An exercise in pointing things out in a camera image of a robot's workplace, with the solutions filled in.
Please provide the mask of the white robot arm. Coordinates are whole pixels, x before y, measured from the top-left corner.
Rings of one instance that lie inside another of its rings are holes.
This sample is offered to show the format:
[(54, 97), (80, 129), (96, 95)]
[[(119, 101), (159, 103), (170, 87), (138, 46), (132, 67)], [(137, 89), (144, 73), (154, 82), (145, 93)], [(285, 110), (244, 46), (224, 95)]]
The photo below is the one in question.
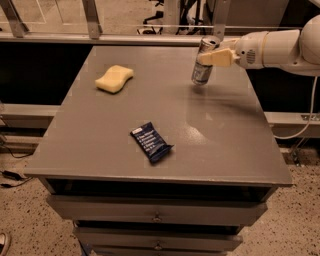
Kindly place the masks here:
[(200, 53), (202, 65), (244, 69), (279, 68), (303, 75), (320, 75), (320, 15), (310, 19), (302, 30), (253, 32), (241, 38), (222, 41), (214, 50)]

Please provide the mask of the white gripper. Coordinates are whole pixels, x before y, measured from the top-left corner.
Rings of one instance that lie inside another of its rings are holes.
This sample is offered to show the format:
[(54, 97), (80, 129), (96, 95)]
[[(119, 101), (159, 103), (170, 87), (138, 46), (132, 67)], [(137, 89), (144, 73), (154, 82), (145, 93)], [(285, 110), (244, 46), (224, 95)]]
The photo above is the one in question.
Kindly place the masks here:
[(220, 42), (220, 50), (201, 53), (197, 60), (202, 65), (229, 67), (235, 61), (244, 69), (263, 68), (263, 48), (267, 31), (253, 32), (238, 38)]

